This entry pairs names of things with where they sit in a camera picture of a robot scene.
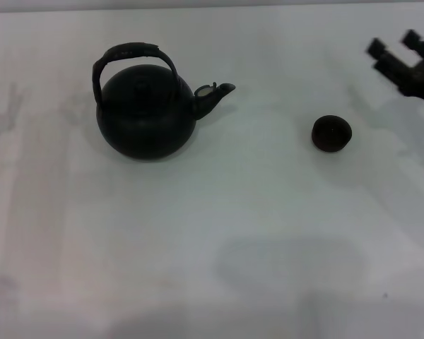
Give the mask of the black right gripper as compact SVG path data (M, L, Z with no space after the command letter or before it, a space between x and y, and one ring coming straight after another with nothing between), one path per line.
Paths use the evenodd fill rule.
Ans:
M378 38L371 41L366 52L375 61L373 69L384 76L396 76L395 82L402 95L424 100L424 39L415 30L410 29L401 43L420 57L416 65L407 66L404 62L396 60Z

